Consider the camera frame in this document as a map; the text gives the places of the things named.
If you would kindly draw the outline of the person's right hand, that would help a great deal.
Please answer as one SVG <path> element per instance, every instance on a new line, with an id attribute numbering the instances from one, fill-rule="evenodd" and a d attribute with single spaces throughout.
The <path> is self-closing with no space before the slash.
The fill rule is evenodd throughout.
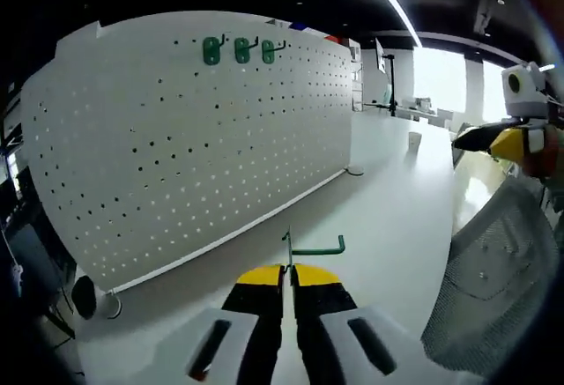
<path id="1" fill-rule="evenodd" d="M 563 130 L 546 124 L 528 130 L 524 137 L 524 172 L 539 179 L 554 176 L 563 163 Z"/>

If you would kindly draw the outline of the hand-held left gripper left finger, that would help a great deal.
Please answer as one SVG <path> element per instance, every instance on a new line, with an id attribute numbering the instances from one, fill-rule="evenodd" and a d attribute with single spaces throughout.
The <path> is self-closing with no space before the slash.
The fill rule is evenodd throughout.
<path id="1" fill-rule="evenodd" d="M 283 264 L 256 267 L 235 281 L 220 308 L 187 323 L 190 384 L 270 384 L 282 341 Z"/>

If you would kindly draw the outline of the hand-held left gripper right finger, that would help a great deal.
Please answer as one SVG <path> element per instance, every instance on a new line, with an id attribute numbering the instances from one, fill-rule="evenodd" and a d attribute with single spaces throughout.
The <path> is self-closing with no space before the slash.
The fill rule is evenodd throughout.
<path id="1" fill-rule="evenodd" d="M 443 384 L 419 340 L 374 307 L 358 307 L 339 278 L 293 266 L 297 342 L 312 384 Z"/>

